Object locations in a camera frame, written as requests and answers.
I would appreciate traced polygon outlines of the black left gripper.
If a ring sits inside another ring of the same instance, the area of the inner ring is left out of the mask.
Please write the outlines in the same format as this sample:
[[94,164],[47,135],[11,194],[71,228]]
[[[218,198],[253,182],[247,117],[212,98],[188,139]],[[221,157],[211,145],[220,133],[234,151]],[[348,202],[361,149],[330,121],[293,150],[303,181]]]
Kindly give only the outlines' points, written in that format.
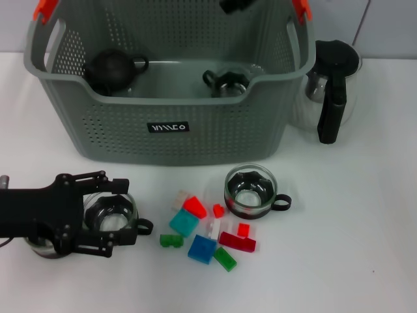
[[82,197],[110,192],[127,194],[128,179],[110,180],[104,170],[59,174],[44,188],[0,189],[0,238],[47,239],[56,253],[110,258],[115,246],[136,243],[137,231],[81,228]]

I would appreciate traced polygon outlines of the glass teapot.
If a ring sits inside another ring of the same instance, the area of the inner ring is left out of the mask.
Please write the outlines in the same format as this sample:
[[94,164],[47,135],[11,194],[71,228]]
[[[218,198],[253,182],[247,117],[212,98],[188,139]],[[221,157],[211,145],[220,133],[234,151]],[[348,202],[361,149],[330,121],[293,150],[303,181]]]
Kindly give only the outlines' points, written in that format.
[[206,70],[202,79],[210,89],[212,98],[237,97],[244,94],[249,87],[250,81],[244,74],[225,72],[217,75],[211,70]]
[[84,197],[83,227],[91,231],[134,229],[138,235],[150,235],[154,225],[141,218],[131,194],[97,192]]

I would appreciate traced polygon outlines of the glass jar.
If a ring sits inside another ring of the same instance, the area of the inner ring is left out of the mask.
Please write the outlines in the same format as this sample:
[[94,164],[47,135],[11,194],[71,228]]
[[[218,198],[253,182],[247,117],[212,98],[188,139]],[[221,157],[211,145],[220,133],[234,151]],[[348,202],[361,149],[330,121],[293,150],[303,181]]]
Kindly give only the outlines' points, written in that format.
[[267,168],[247,163],[235,166],[225,177],[224,200],[239,218],[256,220],[270,211],[287,211],[292,198],[278,192],[278,182]]

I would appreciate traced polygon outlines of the green car shaped block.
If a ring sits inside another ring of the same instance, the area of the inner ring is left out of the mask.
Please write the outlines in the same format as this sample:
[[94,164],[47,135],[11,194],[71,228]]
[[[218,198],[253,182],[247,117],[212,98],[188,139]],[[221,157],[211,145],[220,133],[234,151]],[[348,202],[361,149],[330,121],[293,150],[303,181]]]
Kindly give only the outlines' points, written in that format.
[[161,234],[160,245],[164,248],[180,248],[184,244],[184,238],[181,235]]

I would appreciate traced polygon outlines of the translucent white pink block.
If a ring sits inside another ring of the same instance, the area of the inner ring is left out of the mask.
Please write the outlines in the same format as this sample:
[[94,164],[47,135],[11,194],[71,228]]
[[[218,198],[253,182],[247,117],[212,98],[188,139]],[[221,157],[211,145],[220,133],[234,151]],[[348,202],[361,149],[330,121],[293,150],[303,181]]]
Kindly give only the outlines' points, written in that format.
[[173,204],[171,206],[172,210],[174,211],[180,211],[182,209],[182,206],[184,204],[184,202],[190,197],[190,194],[186,191],[180,190],[174,201]]

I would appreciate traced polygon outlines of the teal square block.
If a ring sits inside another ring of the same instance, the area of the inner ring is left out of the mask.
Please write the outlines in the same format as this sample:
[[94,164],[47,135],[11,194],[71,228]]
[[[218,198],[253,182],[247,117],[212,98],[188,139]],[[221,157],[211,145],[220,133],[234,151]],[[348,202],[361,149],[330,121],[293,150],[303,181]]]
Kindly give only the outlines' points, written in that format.
[[181,209],[169,222],[169,227],[183,237],[188,237],[199,224],[199,219],[193,214]]

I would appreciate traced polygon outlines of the orange red sloped block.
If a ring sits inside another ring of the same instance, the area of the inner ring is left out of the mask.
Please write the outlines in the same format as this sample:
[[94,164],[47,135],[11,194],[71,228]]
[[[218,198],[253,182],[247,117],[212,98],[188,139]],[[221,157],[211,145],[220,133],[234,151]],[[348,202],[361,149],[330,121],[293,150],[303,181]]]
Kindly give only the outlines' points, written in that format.
[[199,201],[199,199],[196,196],[188,198],[183,203],[182,208],[199,219],[205,218],[207,216],[207,211],[204,205]]

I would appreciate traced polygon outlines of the grey perforated plastic storage basket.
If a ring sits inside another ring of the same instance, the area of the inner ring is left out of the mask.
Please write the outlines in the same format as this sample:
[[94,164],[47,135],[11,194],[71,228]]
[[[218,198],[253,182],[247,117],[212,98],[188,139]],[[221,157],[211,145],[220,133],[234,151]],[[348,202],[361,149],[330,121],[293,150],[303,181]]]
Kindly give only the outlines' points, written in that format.
[[[149,58],[110,97],[83,70],[106,49]],[[256,0],[232,14],[219,0],[38,0],[24,52],[81,155],[163,166],[273,155],[314,62],[308,0]],[[206,70],[244,74],[249,87],[212,98]]]

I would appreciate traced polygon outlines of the glass teacup with black holder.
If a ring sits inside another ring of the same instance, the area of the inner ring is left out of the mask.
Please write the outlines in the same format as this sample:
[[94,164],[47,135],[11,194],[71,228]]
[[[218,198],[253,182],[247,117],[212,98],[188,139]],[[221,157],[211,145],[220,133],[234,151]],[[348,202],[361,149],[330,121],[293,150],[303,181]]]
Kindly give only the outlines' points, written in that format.
[[68,254],[59,254],[56,252],[53,243],[48,239],[42,237],[25,237],[24,240],[30,246],[31,250],[41,258],[55,260],[68,256]]

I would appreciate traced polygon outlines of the blue square block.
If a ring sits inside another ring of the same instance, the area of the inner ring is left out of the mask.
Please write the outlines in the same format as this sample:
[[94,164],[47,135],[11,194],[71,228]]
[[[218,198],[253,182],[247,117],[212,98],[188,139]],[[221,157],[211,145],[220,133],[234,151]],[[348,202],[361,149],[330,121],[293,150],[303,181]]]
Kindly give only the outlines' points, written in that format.
[[208,265],[216,251],[216,246],[216,241],[196,235],[188,251],[188,257]]

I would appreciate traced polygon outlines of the white small block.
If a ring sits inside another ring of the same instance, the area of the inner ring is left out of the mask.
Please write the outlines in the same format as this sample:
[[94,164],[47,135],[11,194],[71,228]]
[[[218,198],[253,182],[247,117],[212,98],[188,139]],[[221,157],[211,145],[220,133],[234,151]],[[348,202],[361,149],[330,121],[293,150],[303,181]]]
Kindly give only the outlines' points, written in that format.
[[223,231],[228,232],[231,228],[231,223],[228,219],[215,218],[208,222],[207,237],[217,241]]

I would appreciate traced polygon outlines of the green rectangular block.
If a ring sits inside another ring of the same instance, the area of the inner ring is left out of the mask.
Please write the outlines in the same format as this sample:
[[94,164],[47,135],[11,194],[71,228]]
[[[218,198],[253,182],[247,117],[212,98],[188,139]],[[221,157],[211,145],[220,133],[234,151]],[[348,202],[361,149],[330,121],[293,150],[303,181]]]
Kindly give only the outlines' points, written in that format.
[[214,258],[227,272],[237,266],[237,261],[223,247],[215,251]]

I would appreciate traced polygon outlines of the dark red long block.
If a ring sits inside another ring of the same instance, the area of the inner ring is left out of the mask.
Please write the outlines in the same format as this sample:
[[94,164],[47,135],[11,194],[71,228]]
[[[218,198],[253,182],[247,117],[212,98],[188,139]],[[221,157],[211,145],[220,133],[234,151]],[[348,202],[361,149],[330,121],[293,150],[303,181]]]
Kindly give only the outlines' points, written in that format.
[[227,232],[221,232],[218,242],[235,250],[252,253],[255,251],[256,241],[250,238],[237,237]]

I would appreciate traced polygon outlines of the black ceramic teapot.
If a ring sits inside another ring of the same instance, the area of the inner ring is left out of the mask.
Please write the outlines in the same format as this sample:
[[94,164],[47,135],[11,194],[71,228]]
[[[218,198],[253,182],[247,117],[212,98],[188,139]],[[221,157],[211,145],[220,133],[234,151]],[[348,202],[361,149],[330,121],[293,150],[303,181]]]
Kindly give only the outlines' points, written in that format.
[[148,68],[146,55],[128,55],[118,49],[106,49],[83,65],[84,78],[91,89],[105,97],[128,88]]

